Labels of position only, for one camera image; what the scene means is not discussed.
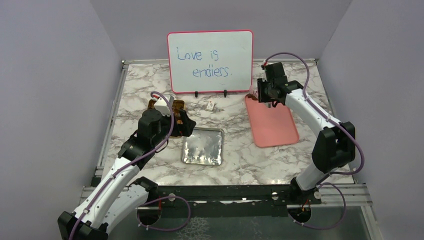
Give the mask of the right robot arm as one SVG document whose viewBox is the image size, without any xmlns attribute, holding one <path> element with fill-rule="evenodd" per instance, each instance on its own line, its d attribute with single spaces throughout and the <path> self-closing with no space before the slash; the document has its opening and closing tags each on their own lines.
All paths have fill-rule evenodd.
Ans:
<svg viewBox="0 0 424 240">
<path fill-rule="evenodd" d="M 311 153 L 312 162 L 290 182 L 289 199 L 300 204 L 316 185 L 331 171 L 344 167 L 356 157 L 355 127 L 351 122 L 332 119 L 322 107 L 306 93 L 296 80 L 289 81 L 282 63 L 264 64 L 265 78 L 257 82 L 260 103 L 281 103 L 295 112 L 316 136 Z"/>
</svg>

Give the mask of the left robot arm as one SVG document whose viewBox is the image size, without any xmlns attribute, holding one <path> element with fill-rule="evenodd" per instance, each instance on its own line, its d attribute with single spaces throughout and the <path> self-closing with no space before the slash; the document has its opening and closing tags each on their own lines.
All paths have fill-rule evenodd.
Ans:
<svg viewBox="0 0 424 240">
<path fill-rule="evenodd" d="M 170 137 L 189 137 L 196 126 L 185 110 L 163 115 L 145 110 L 137 130 L 121 146 L 109 172 L 95 190 L 72 212 L 58 218 L 63 240 L 106 240 L 136 207 L 157 200 L 158 185 L 146 177 L 133 178 L 167 144 Z"/>
</svg>

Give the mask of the pink silicone tongs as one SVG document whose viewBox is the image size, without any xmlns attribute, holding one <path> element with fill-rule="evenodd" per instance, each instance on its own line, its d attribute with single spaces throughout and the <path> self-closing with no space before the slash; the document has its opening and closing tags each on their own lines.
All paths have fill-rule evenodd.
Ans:
<svg viewBox="0 0 424 240">
<path fill-rule="evenodd" d="M 252 99 L 253 101 L 256 101 L 256 102 L 259 103 L 258 96 L 259 96 L 259 94 L 258 94 L 257 87 L 251 85 L 249 87 L 247 97 L 250 98 L 250 99 Z M 273 107 L 272 102 L 263 102 L 262 104 L 264 104 L 267 108 L 272 108 Z"/>
</svg>

